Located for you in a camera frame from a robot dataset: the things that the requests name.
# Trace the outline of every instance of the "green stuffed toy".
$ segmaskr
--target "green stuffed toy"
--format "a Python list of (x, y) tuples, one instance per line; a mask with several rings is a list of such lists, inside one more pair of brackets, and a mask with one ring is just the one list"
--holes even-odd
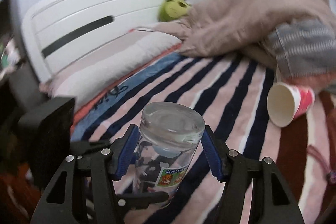
[(165, 0), (160, 8), (159, 20), (171, 21), (187, 14), (190, 5), (185, 0)]

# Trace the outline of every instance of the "bed headboard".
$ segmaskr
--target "bed headboard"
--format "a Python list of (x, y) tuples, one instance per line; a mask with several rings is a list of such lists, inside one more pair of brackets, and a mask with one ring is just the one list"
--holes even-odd
[(128, 30), (157, 22), (164, 0), (42, 0), (23, 18), (30, 62), (41, 82)]

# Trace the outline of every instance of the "glass jar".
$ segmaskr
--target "glass jar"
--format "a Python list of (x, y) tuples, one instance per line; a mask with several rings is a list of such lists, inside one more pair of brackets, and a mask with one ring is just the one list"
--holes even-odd
[(137, 145), (133, 192), (164, 191), (173, 198), (205, 129), (204, 119), (189, 107), (155, 102), (144, 107)]

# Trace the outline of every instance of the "paper cup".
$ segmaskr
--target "paper cup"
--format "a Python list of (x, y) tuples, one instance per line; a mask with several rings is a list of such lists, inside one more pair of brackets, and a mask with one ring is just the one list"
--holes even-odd
[(267, 111), (271, 121), (285, 127), (314, 104), (315, 94), (311, 88), (276, 83), (269, 90)]

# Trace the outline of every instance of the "cartoon sticker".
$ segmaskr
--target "cartoon sticker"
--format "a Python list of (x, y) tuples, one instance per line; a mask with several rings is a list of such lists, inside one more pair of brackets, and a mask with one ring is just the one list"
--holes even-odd
[(169, 187), (179, 184), (187, 172), (188, 167), (189, 165), (176, 169), (162, 167), (155, 186)]

